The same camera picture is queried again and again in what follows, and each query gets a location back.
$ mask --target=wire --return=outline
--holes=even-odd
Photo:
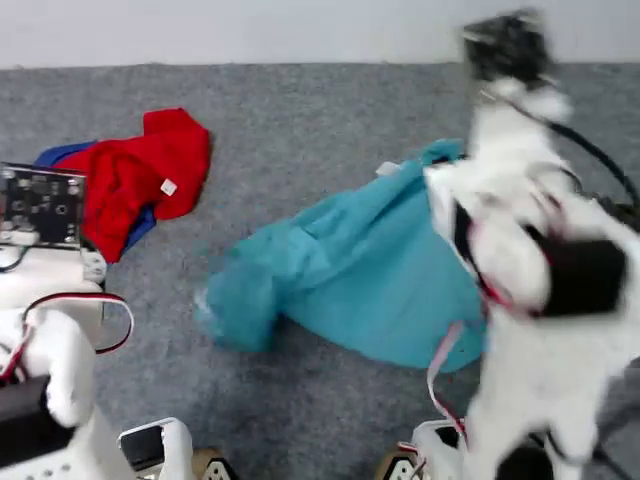
[[[2,350],[4,350],[4,352],[9,356],[9,359],[11,359],[12,350],[9,347],[7,347],[6,345],[3,345],[3,344],[0,344],[0,348]],[[4,375],[4,374],[5,374],[5,367],[3,367],[2,372],[0,373],[0,375]],[[2,384],[2,383],[11,383],[11,380],[12,380],[11,377],[12,376],[15,377],[15,380],[17,380],[18,383],[25,382],[29,378],[29,375],[27,374],[25,369],[22,367],[22,365],[20,365],[18,363],[15,366],[15,368],[13,369],[13,371],[11,372],[11,374],[8,376],[9,378],[7,378],[7,380],[0,381],[0,384]]]
[[[11,376],[14,375],[16,369],[19,366],[22,355],[27,348],[29,340],[31,340],[31,337],[33,336],[35,326],[28,322],[29,313],[46,303],[62,299],[87,302],[95,302],[97,300],[103,303],[114,303],[122,306],[129,314],[129,325],[124,336],[113,345],[96,349],[96,354],[98,355],[117,350],[126,343],[126,341],[133,333],[133,330],[135,328],[135,317],[133,316],[133,312],[131,311],[131,308],[127,304],[126,300],[119,295],[99,292],[59,292],[41,297],[32,302],[27,308],[25,308],[24,312],[22,312],[21,320],[24,326],[24,333],[18,344],[16,344],[16,346],[11,350],[11,353],[9,354],[9,361],[2,368],[2,370],[0,370],[0,382],[8,382],[11,379]]]
[[[636,480],[629,474],[629,472],[627,472],[616,461],[614,461],[611,456],[602,448],[597,448],[596,450],[594,450],[593,459],[596,462],[608,467],[609,470],[615,473],[621,480]]]
[[[34,308],[42,306],[45,303],[53,302],[53,301],[61,300],[61,299],[81,301],[81,302],[82,301],[95,302],[96,300],[98,300],[98,301],[100,301],[102,303],[114,303],[116,305],[120,305],[121,307],[123,307],[127,311],[127,313],[129,314],[129,325],[127,327],[127,332],[124,334],[124,336],[120,340],[118,340],[116,343],[114,343],[113,345],[110,345],[110,346],[105,347],[105,348],[96,349],[96,353],[98,355],[102,355],[104,353],[109,353],[109,352],[113,352],[113,351],[117,350],[118,348],[120,348],[122,345],[124,345],[127,342],[129,337],[133,333],[133,330],[135,328],[135,323],[136,323],[135,317],[133,315],[133,312],[131,311],[131,308],[129,307],[129,305],[127,304],[127,301],[124,298],[122,298],[119,295],[115,295],[113,293],[101,293],[101,292],[60,292],[60,293],[53,293],[51,295],[47,295],[46,297],[39,298],[38,300],[33,302],[31,305],[29,305],[25,309],[25,311],[22,313],[22,321],[23,321],[23,323],[26,323],[27,316],[29,315],[29,312],[31,310],[33,310]]]
[[[27,254],[30,248],[31,247],[22,247],[22,250],[20,250],[16,261],[5,267],[0,267],[0,273],[8,273],[11,270],[15,269],[18,265],[20,265],[22,263],[22,260],[24,260],[24,256]]]
[[[609,156],[607,155],[600,147],[594,145],[592,142],[587,140],[582,134],[576,132],[573,128],[568,127],[566,125],[562,125],[557,122],[553,122],[551,120],[547,120],[545,118],[538,117],[512,100],[497,96],[501,101],[507,103],[516,111],[528,117],[544,126],[546,126],[552,132],[566,138],[567,140],[571,140],[576,145],[582,147],[587,153],[591,156],[595,157],[607,170],[609,173],[622,185],[622,187],[627,192],[627,195],[631,199],[631,204],[635,211],[640,210],[640,194],[638,194],[638,190],[635,185],[631,181],[631,179],[624,173],[622,168]]]
[[[403,452],[415,453],[416,455],[419,453],[418,447],[407,442],[398,442],[396,446],[398,447],[398,450]]]
[[[409,472],[409,480],[413,480],[416,476],[420,475],[420,472],[427,466],[427,459],[421,458],[418,464],[413,467],[413,471]]]
[[[633,184],[631,179],[624,173],[622,168],[620,168],[620,166],[616,162],[614,162],[609,155],[607,155],[602,149],[587,140],[580,133],[576,132],[574,129],[566,125],[561,125],[559,123],[551,121],[544,121],[544,124],[549,127],[552,132],[555,132],[558,135],[571,140],[573,143],[579,145],[583,148],[583,150],[599,160],[600,163],[604,165],[607,170],[609,170],[611,175],[613,175],[613,177],[618,180],[620,185],[622,185],[622,187],[625,189],[627,195],[629,195],[629,198],[631,199],[633,208],[635,210],[638,210],[640,208],[640,195],[638,194],[635,185]]]
[[[9,361],[4,366],[2,371],[0,371],[0,382],[8,382],[11,379],[11,376],[15,373],[16,368],[20,364],[20,359],[22,358],[22,354],[27,348],[27,344],[33,335],[33,326],[28,325],[25,330],[20,342],[11,350],[9,354]]]
[[[455,416],[449,408],[447,408],[438,398],[436,397],[434,390],[434,383],[442,364],[447,359],[449,352],[455,345],[455,343],[460,338],[464,330],[464,324],[461,321],[453,323],[449,327],[449,331],[445,335],[445,337],[441,340],[438,348],[436,349],[436,353],[433,356],[433,360],[429,364],[429,368],[427,368],[427,387],[429,389],[429,397],[431,397],[431,401],[433,402],[433,406],[440,412],[445,418],[450,420],[456,429],[456,432],[465,440],[467,440],[467,432],[464,428],[464,424],[460,418]]]

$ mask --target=blue cloth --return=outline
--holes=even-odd
[[[34,165],[38,167],[53,167],[56,163],[64,160],[69,155],[86,150],[94,143],[96,142],[74,143],[71,145],[61,145],[59,147],[50,148],[40,154]],[[151,206],[144,207],[140,211],[140,215],[138,215],[136,221],[131,225],[131,230],[129,230],[129,235],[127,237],[127,243],[122,249],[122,253],[133,247],[138,240],[140,240],[155,226],[156,219],[153,215],[153,208]]]
[[[196,295],[196,320],[225,345],[262,350],[284,314],[367,357],[423,368],[452,322],[465,330],[443,366],[483,350],[475,283],[434,232],[422,167],[461,144],[439,141],[393,175],[334,195],[237,243]]]

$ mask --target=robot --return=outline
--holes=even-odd
[[[81,237],[85,179],[11,164],[0,177],[0,480],[236,478],[217,452],[194,454],[175,418],[112,431],[95,404],[93,367],[126,341],[134,318],[103,292],[106,263]],[[106,302],[130,323],[98,348]]]

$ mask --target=carpet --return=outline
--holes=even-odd
[[[571,65],[561,79],[572,125],[640,183],[639,65]],[[184,106],[215,134],[195,211],[161,222],[107,277],[138,320],[131,341],[99,359],[98,401],[117,429],[164,416],[216,446],[241,478],[369,479],[386,449],[437,418],[422,371],[343,350],[288,322],[272,352],[219,349],[192,321],[192,295],[233,242],[328,194],[360,186],[384,160],[441,137],[464,136],[469,98],[459,65],[272,65],[0,72],[0,159],[31,163],[43,149],[134,136],[143,112]],[[587,187],[621,195],[606,172],[563,146]],[[123,321],[108,310],[107,322]],[[630,369],[607,412],[633,405]],[[478,365],[438,389],[463,412]],[[640,476],[629,424],[608,443]],[[601,467],[589,478],[613,478]]]

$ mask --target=black cable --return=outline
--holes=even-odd
[[[635,407],[631,413],[637,413],[638,407]],[[628,411],[623,411],[621,412],[622,415],[620,417],[622,417],[623,420],[626,420],[628,418],[628,415],[630,412]],[[620,480],[637,480],[636,478],[632,477],[631,474],[629,472],[627,472],[624,468],[622,468],[620,466],[620,464],[618,464],[615,460],[613,460],[611,458],[611,456],[606,452],[606,450],[603,447],[603,438],[607,438],[609,435],[611,435],[615,430],[617,430],[618,428],[620,428],[621,425],[625,425],[625,423],[620,423],[620,421],[614,421],[613,423],[611,423],[610,425],[603,427],[603,429],[601,429],[601,432],[603,432],[603,434],[600,435],[600,441],[598,442],[598,444],[596,445],[595,449],[593,450],[593,454],[591,456],[591,460],[594,461],[595,463],[598,463],[600,465],[604,465],[605,467],[609,468],[609,470],[611,470],[612,473],[614,473],[615,475],[618,476],[618,478],[620,478]],[[558,455],[558,457],[560,457],[560,459],[562,459],[563,462],[569,464],[569,465],[573,465],[573,466],[581,466],[587,463],[587,461],[584,460],[579,460],[579,459],[573,459],[571,457],[569,457],[564,450],[560,447],[558,441],[555,439],[555,437],[551,434],[551,430],[547,430],[546,432],[544,432],[545,436],[547,437],[547,439],[549,440],[549,445],[551,446],[551,448],[553,448],[553,450],[556,452],[556,454]],[[533,441],[536,446],[538,446],[539,448],[544,449],[545,448],[545,444],[544,444],[544,440],[535,433],[531,433],[529,434],[529,439],[531,441]]]
[[[24,259],[24,256],[29,251],[29,248],[31,247],[22,247],[22,250],[20,251],[20,254],[18,255],[17,260],[7,265],[6,267],[0,267],[0,273],[8,273],[11,270],[15,269],[18,265],[20,265],[22,263],[22,260]]]
[[[595,157],[607,170],[609,170],[609,173],[611,173],[611,175],[613,175],[613,177],[618,182],[620,182],[622,187],[625,189],[627,195],[631,199],[631,207],[633,211],[636,213],[640,213],[640,194],[638,194],[638,190],[636,189],[635,185],[633,184],[631,179],[624,173],[622,168],[620,168],[620,166],[600,147],[597,147],[596,145],[591,143],[571,127],[567,127],[566,125],[562,125],[545,118],[540,118],[507,98],[501,98],[501,100],[509,104],[513,109],[515,109],[525,117],[528,117],[531,120],[545,125],[552,132],[566,138],[567,140],[571,140],[576,145],[582,147],[582,149],[587,153]]]
[[[571,140],[576,145],[582,147],[587,153],[591,154],[593,157],[598,159],[602,165],[604,165],[607,170],[614,176],[618,182],[622,185],[622,187],[629,195],[631,199],[631,204],[633,209],[638,211],[640,210],[640,195],[636,190],[635,185],[631,181],[631,179],[624,173],[624,171],[620,168],[620,166],[613,161],[613,159],[607,155],[602,149],[591,143],[581,134],[576,132],[574,129],[567,127],[566,125],[561,125],[556,122],[544,121],[544,124],[549,127],[549,129],[557,133],[558,135],[563,136],[564,138]]]
[[[629,474],[629,472],[615,462],[602,448],[596,448],[593,451],[593,460],[608,467],[609,470],[615,473],[621,480],[636,480]]]

